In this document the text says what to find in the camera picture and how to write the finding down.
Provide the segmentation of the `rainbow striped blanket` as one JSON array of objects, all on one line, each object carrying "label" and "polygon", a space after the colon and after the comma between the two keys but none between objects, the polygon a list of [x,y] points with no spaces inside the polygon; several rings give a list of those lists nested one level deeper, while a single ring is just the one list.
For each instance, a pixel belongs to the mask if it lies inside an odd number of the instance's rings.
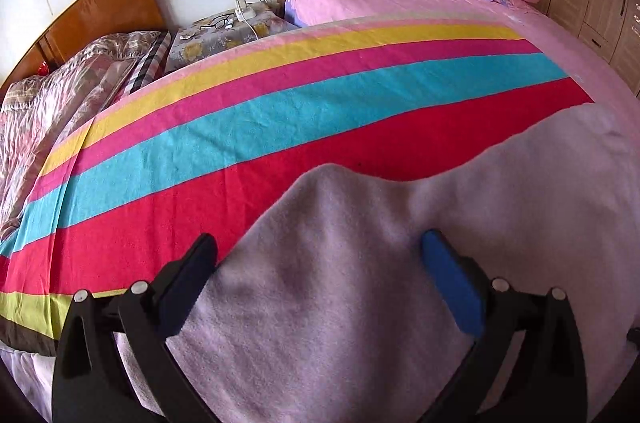
[{"label": "rainbow striped blanket", "polygon": [[493,19],[342,21],[191,64],[50,152],[1,244],[2,343],[53,355],[75,292],[151,279],[204,232],[228,254],[316,166],[426,178],[587,101]]}]

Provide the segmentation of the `pink bed sheet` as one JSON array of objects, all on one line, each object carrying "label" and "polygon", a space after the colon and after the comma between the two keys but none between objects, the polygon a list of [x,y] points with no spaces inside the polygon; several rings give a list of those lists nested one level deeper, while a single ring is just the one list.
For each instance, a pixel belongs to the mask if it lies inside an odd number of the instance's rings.
[{"label": "pink bed sheet", "polygon": [[541,50],[597,104],[639,138],[639,100],[620,76],[577,37],[519,0],[285,0],[288,22],[299,27],[365,16],[483,19],[516,31]]}]

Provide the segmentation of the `nightstand with floral cloth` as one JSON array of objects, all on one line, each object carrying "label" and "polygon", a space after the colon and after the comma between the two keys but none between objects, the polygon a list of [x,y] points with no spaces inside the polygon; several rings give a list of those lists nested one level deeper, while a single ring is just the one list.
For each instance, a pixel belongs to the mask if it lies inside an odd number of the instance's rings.
[{"label": "nightstand with floral cloth", "polygon": [[241,22],[235,16],[235,22],[231,28],[214,30],[203,28],[202,25],[214,16],[224,13],[235,14],[234,10],[208,16],[187,27],[179,28],[168,52],[165,72],[175,72],[179,68],[184,68],[213,54],[254,42],[256,39],[296,29],[295,25],[281,19],[263,2],[250,2],[250,5],[256,12],[254,19]]}]

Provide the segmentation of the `eyeglasses on nightstand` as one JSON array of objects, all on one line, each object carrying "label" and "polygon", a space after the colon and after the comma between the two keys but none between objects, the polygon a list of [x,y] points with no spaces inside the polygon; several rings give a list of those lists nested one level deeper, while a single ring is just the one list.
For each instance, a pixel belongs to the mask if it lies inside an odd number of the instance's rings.
[{"label": "eyeglasses on nightstand", "polygon": [[231,28],[235,22],[234,13],[224,13],[220,16],[214,16],[210,20],[206,21],[203,28],[213,28],[214,30],[220,30],[221,28]]}]

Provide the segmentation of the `small wooden headboard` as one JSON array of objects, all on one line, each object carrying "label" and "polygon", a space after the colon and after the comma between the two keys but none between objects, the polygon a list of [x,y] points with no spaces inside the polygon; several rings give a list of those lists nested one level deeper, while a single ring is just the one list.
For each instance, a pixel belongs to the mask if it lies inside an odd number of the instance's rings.
[{"label": "small wooden headboard", "polygon": [[156,0],[76,0],[29,47],[1,85],[33,76],[41,65],[56,70],[89,42],[114,33],[163,31],[166,22]]}]

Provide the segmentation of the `floral pink grey quilt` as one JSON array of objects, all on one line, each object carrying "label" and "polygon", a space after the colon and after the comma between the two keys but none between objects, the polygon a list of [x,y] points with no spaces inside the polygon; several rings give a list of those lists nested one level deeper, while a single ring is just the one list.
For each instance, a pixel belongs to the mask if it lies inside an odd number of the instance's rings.
[{"label": "floral pink grey quilt", "polygon": [[1,105],[1,238],[21,224],[52,149],[111,104],[164,75],[171,34],[104,35],[46,76],[10,85]]}]

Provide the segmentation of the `lilac sweatpants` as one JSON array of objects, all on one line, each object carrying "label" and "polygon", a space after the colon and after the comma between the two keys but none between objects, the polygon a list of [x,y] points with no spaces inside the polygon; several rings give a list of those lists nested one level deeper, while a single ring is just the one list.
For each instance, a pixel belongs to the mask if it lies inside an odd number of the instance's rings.
[{"label": "lilac sweatpants", "polygon": [[599,411],[634,360],[639,154],[598,104],[426,179],[306,172],[224,258],[171,354],[222,421],[416,421],[471,346],[420,261],[432,228],[517,290],[566,292]]}]

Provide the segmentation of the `white power strip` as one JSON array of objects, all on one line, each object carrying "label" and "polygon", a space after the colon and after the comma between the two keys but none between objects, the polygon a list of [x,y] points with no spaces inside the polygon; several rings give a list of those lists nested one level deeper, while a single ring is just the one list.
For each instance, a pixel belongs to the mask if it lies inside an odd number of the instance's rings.
[{"label": "white power strip", "polygon": [[254,19],[256,12],[253,7],[246,0],[234,0],[235,1],[235,15],[241,22],[247,22]]}]

